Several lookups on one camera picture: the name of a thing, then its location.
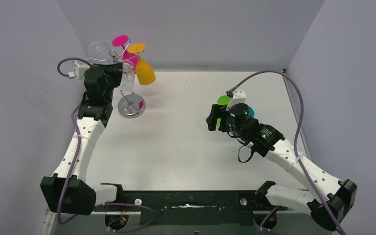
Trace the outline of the green wine glass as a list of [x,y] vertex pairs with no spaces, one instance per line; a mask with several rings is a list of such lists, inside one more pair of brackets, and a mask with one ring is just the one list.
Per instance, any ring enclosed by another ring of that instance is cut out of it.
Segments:
[[[228,104],[230,103],[230,101],[231,101],[231,98],[230,98],[230,97],[228,97],[227,95],[223,95],[223,96],[221,96],[221,97],[218,98],[218,100],[217,100],[217,104],[218,104],[218,105],[228,105]],[[217,119],[217,123],[216,123],[216,128],[217,128],[217,129],[218,129],[219,126],[220,126],[220,121],[221,121],[221,119],[218,118],[218,119]]]

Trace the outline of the blue wine glass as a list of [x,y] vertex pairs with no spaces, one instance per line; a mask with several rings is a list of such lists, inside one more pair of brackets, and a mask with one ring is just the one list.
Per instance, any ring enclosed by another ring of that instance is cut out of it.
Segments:
[[255,114],[253,108],[252,107],[248,107],[248,110],[249,110],[250,116],[253,118],[254,114]]

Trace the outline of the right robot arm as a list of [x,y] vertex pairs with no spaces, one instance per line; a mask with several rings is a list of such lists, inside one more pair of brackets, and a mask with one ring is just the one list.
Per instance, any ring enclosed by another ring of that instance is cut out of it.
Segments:
[[357,185],[350,179],[340,180],[322,170],[304,154],[294,153],[292,144],[274,127],[251,117],[245,103],[231,108],[214,104],[206,118],[209,131],[219,130],[237,139],[251,153],[283,168],[305,189],[293,189],[266,181],[257,194],[273,206],[306,213],[328,231],[338,229],[354,205]]

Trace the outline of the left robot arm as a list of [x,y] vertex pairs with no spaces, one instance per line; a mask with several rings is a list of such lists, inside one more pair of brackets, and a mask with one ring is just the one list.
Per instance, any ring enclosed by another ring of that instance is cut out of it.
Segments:
[[72,114],[74,134],[60,164],[40,188],[51,212],[89,215],[94,208],[116,201],[121,185],[86,182],[96,143],[113,111],[113,91],[120,85],[123,63],[94,64],[84,72],[85,92]]

